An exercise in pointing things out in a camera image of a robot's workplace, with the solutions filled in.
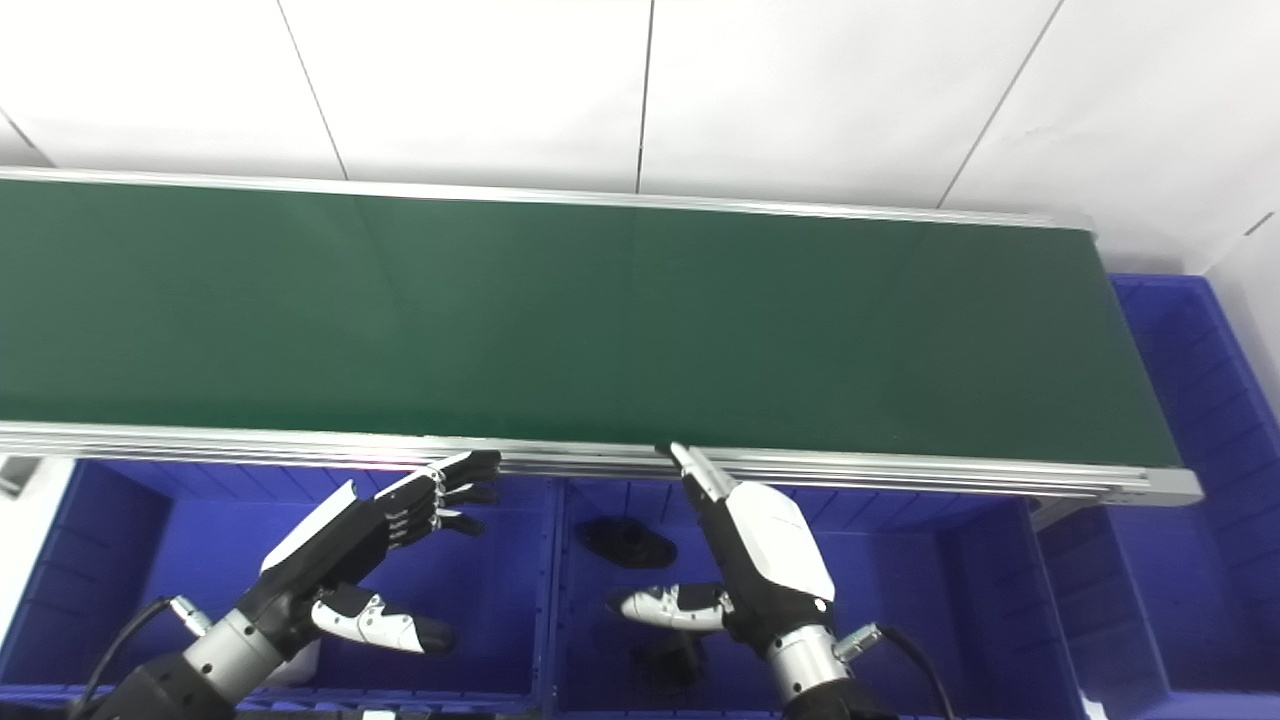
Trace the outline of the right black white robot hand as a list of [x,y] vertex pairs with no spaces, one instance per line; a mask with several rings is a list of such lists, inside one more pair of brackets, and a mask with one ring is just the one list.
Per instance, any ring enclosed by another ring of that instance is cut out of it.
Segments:
[[719,579],[621,591],[608,607],[649,626],[726,632],[756,653],[782,648],[791,635],[833,646],[835,582],[797,503],[732,477],[691,445],[655,448],[678,471]]

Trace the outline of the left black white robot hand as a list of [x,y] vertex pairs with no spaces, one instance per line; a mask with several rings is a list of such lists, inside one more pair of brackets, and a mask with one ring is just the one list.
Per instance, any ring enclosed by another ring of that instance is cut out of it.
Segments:
[[411,471],[371,498],[342,486],[268,556],[260,578],[236,601],[244,634],[292,660],[323,633],[408,653],[448,653],[454,630],[360,587],[388,553],[440,530],[480,536],[463,503],[498,500],[500,452],[454,454]]

